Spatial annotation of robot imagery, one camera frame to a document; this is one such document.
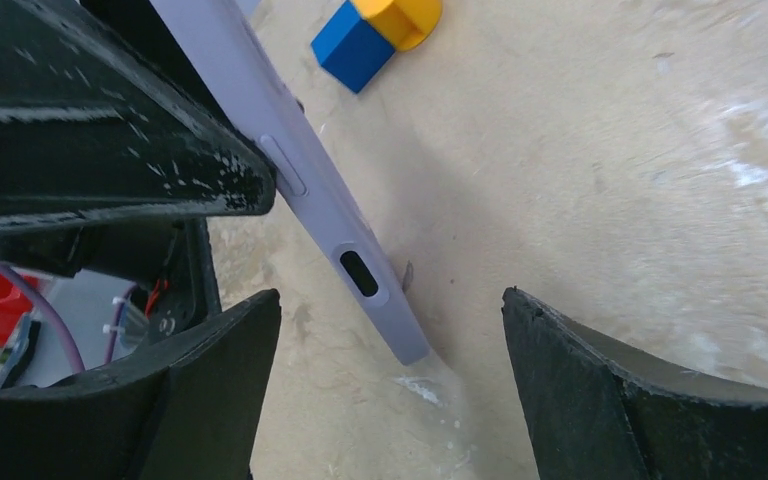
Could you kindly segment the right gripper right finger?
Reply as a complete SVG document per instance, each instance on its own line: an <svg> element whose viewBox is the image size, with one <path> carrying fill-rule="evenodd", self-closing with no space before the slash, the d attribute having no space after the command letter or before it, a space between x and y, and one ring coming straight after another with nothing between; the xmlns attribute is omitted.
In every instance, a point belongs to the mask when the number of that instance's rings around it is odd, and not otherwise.
<svg viewBox="0 0 768 480"><path fill-rule="evenodd" d="M543 479L768 479L768 389L660 359L510 287L507 349Z"/></svg>

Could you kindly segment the lilac phone case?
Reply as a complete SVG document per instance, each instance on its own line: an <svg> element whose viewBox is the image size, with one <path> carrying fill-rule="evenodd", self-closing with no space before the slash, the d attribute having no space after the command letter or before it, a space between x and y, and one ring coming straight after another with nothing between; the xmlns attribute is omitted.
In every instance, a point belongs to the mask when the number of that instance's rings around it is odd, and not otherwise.
<svg viewBox="0 0 768 480"><path fill-rule="evenodd" d="M431 351L400 279L234 1L152 4L226 117L277 167L291 211L404 365Z"/></svg>

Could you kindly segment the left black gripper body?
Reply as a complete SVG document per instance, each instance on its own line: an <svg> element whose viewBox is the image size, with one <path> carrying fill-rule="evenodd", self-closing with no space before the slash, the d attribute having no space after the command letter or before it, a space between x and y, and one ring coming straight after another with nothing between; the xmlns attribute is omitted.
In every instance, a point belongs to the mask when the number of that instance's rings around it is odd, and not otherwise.
<svg viewBox="0 0 768 480"><path fill-rule="evenodd" d="M72 278L134 282L156 343L222 312L207 221L138 219L0 237L0 262Z"/></svg>

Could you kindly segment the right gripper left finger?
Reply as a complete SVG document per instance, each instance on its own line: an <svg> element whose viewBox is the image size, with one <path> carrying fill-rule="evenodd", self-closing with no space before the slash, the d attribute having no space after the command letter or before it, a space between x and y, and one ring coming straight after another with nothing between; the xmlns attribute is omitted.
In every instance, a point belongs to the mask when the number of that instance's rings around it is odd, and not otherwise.
<svg viewBox="0 0 768 480"><path fill-rule="evenodd" d="M261 291L51 386L0 390L0 479L245 479L281 324Z"/></svg>

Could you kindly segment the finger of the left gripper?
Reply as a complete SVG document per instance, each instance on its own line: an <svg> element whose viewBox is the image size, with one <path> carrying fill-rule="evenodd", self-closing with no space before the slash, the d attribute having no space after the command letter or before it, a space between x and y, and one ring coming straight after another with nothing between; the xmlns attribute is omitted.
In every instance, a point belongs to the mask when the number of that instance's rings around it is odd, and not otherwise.
<svg viewBox="0 0 768 480"><path fill-rule="evenodd" d="M0 1L0 235L260 216L265 156L74 1Z"/></svg>

